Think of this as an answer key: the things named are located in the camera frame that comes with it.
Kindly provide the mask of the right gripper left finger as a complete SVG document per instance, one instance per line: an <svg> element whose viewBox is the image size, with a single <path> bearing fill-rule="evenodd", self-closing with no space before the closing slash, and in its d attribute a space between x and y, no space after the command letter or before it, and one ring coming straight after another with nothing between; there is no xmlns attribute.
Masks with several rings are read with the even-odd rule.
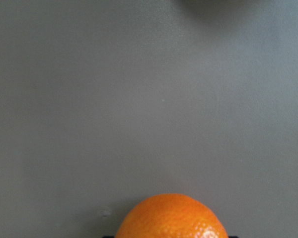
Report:
<svg viewBox="0 0 298 238"><path fill-rule="evenodd" d="M102 238L115 238L115 235L103 235Z"/></svg>

